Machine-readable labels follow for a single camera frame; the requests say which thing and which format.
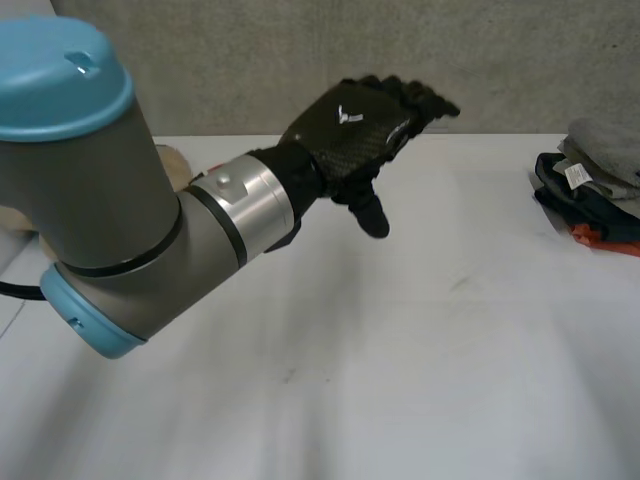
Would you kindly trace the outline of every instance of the gray fabric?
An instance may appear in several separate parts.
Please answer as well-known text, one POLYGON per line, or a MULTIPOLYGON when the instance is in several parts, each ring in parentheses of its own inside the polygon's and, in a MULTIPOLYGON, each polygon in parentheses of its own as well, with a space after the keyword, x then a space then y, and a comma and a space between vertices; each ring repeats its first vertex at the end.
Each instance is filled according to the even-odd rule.
MULTIPOLYGON (((556 163, 553 166, 553 170, 555 172, 561 173, 562 175, 564 175, 564 171, 575 165, 573 162, 571 162, 568 158, 564 159, 558 163, 556 163)), ((589 187, 590 189, 596 191, 597 193, 602 195, 601 192, 601 186, 598 185, 597 183, 594 182, 588 182, 584 184, 585 187, 589 187)), ((607 200, 611 203, 613 203, 616 207, 618 207, 620 210, 628 213, 629 215, 633 215, 634 217, 640 219, 640 198, 633 198, 633 199, 612 199, 612 198, 607 198, 607 200)))
POLYGON ((640 187, 640 123, 625 126, 592 118, 569 124, 569 136, 600 168, 640 187))
POLYGON ((640 188, 629 185, 627 182, 602 170, 585 152, 582 151, 571 137, 565 138, 558 147, 558 150, 564 153, 573 165, 576 165, 577 163, 582 164, 595 182, 595 185, 592 185, 592 187, 598 187, 599 193, 605 197, 613 200, 640 197, 640 188))

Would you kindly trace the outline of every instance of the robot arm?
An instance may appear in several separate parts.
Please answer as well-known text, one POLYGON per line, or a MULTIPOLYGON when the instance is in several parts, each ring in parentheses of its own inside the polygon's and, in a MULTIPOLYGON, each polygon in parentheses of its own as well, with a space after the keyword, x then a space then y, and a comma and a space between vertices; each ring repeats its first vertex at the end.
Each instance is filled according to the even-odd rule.
POLYGON ((290 242, 320 197, 376 237, 371 183, 409 138, 459 111, 417 82, 345 81, 279 145, 175 194, 107 38, 60 17, 0 23, 0 204, 59 258, 41 289, 96 351, 118 358, 262 252, 290 242))

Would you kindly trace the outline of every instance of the folded clothes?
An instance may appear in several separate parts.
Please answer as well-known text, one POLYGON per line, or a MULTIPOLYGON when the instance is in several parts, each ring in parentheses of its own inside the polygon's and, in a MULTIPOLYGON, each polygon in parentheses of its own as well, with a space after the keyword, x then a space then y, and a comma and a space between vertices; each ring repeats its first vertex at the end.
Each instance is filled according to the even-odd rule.
POLYGON ((585 185, 587 187, 596 190, 610 200, 640 197, 640 188, 634 187, 624 180, 620 180, 602 170, 598 164, 591 160, 589 155, 580 148, 573 138, 565 138, 558 147, 558 150, 564 153, 567 161, 570 162, 571 165, 580 163, 587 173, 591 175, 593 182, 586 183, 585 185))
POLYGON ((606 242, 640 241, 640 219, 629 215, 602 195, 583 186, 571 190, 567 179, 554 170, 565 156, 561 153, 543 153, 538 156, 535 172, 544 184, 536 198, 548 208, 558 212, 571 225, 588 224, 600 232, 606 242))
POLYGON ((569 125, 569 137, 602 170, 640 188, 640 124, 580 118, 569 125))
MULTIPOLYGON (((573 165, 574 164, 572 162, 570 162, 568 159, 565 158, 561 162, 556 163, 553 166, 553 169, 564 176, 565 175, 564 171, 567 168, 572 167, 573 165)), ((597 193, 600 193, 599 186, 594 182, 587 182, 584 184, 584 186, 587 188, 591 188, 597 193)), ((620 210, 627 212, 629 215, 633 215, 636 218, 640 218, 640 198, 620 198, 620 199, 614 200, 613 198, 607 197, 607 200, 613 203, 620 210)))
POLYGON ((571 227, 571 235, 576 242, 590 248, 640 257, 640 242, 603 242, 600 240, 600 232, 592 230, 589 225, 571 227))

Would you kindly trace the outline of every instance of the black carbon fiber hand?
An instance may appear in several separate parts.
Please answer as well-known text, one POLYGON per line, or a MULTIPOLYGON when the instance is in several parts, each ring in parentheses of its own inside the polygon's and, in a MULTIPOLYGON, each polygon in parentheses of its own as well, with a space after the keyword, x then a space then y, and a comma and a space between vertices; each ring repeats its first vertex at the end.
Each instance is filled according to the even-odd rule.
POLYGON ((347 205, 369 235, 383 238, 389 223, 372 186, 380 167, 427 124, 459 114, 420 82, 343 80, 291 124, 280 144, 302 145, 322 176, 322 195, 347 205))

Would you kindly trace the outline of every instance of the white tabletop surface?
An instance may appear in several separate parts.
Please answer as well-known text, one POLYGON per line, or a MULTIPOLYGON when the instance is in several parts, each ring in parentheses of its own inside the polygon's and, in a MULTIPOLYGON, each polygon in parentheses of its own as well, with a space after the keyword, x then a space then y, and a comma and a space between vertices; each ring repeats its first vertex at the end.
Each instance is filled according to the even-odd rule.
MULTIPOLYGON (((121 360, 1 299, 0 479, 640 478, 640 260, 532 199, 560 139, 413 141, 376 183, 388 239, 318 202, 121 360)), ((199 170, 275 138, 159 141, 199 170)))

